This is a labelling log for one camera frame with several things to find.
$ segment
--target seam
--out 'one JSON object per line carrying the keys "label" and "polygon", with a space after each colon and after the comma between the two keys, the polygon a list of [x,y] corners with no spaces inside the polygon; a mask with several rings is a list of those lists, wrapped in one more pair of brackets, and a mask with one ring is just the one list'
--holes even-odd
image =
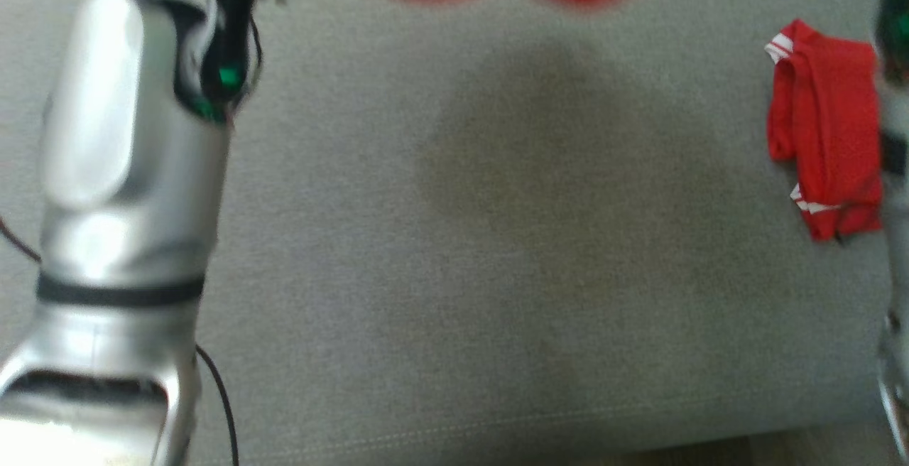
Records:
{"label": "seam", "polygon": [[[859,381],[868,379],[868,376],[851,376],[845,379],[835,379],[835,381],[825,382],[807,382],[799,381],[791,384],[787,388],[799,389],[805,387],[817,387],[821,385],[842,384],[848,381]],[[666,406],[671,403],[676,408],[682,408],[691,405],[701,405],[705,402],[723,401],[723,399],[736,399],[741,397],[750,397],[756,394],[766,394],[768,389],[742,389],[728,395],[718,395],[713,397],[682,397],[663,399],[660,402],[637,402],[615,405],[610,407],[589,408],[589,410],[578,411],[560,411],[555,413],[546,413],[539,415],[527,415],[513,418],[498,418],[492,421],[478,421],[478,423],[465,423],[446,425],[435,428],[425,428],[425,430],[412,430],[407,433],[388,434],[376,438],[361,440],[348,440],[341,443],[327,443],[299,447],[292,450],[284,450],[276,453],[261,453],[254,456],[257,460],[262,459],[282,459],[282,457],[332,457],[349,453],[370,452],[370,450],[386,450],[399,448],[412,444],[420,443],[438,443],[458,437],[471,436],[490,428],[514,426],[514,427],[531,427],[540,425],[564,425],[566,423],[580,423],[580,421],[597,421],[603,418],[612,417],[621,412],[646,412],[647,414],[666,411]],[[197,465],[219,464],[223,460],[204,460],[196,462]]]}

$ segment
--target gray cushion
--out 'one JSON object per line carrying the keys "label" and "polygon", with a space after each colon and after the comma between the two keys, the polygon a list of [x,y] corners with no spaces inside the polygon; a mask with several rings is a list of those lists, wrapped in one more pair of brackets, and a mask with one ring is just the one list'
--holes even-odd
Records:
{"label": "gray cushion", "polygon": [[[77,0],[0,0],[0,208],[32,243]],[[257,14],[199,340],[246,463],[593,457],[879,415],[880,234],[814,244],[766,153],[796,16],[874,0],[299,0]],[[0,248],[0,352],[36,269]],[[208,376],[195,464],[227,461]]]}

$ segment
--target black cable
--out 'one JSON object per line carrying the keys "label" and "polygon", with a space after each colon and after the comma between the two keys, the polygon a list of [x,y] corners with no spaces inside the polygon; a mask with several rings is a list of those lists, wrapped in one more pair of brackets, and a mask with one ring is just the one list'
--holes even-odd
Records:
{"label": "black cable", "polygon": [[218,394],[221,394],[221,402],[224,404],[224,416],[227,417],[227,432],[230,434],[230,453],[231,461],[234,466],[240,466],[240,447],[236,441],[236,424],[234,423],[234,411],[230,408],[230,398],[227,397],[227,388],[224,387],[224,380],[221,379],[221,374],[218,372],[218,368],[214,365],[212,357],[205,352],[205,349],[202,349],[202,346],[196,344],[195,352],[198,353],[199,357],[202,358],[202,361],[205,362],[205,365],[208,366],[208,369],[211,370],[212,376],[214,378],[214,384],[218,387]]}
{"label": "black cable", "polygon": [[[32,259],[36,263],[41,263],[41,255],[39,255],[35,249],[29,248],[25,242],[22,242],[22,240],[6,226],[3,217],[0,217],[0,235],[8,240],[10,244],[18,249],[23,255],[28,256],[29,259]],[[214,365],[214,360],[208,355],[208,352],[205,352],[205,349],[202,349],[202,346],[199,344],[195,344],[195,352],[202,358],[202,361],[205,362],[205,366],[208,366],[209,372],[212,373],[214,378],[214,384],[218,387],[218,394],[221,395],[221,404],[224,404],[224,417],[227,417],[227,432],[230,434],[231,462],[233,463],[233,466],[240,466],[240,446],[236,439],[234,411],[230,407],[230,398],[227,396],[227,387],[224,387],[224,380],[221,379],[221,372],[218,372],[218,368]]]}

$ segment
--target wooden floor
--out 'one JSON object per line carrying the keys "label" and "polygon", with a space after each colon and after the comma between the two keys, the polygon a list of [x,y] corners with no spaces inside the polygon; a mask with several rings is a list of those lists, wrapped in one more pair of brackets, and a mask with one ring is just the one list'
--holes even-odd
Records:
{"label": "wooden floor", "polygon": [[902,466],[885,423],[809,428],[572,466]]}

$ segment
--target folded red cloth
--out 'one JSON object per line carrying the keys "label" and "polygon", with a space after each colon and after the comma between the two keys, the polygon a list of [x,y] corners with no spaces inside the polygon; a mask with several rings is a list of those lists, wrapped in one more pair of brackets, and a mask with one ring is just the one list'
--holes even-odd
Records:
{"label": "folded red cloth", "polygon": [[824,36],[795,20],[766,51],[776,62],[767,119],[770,156],[795,159],[798,185],[791,197],[812,237],[880,229],[872,46]]}

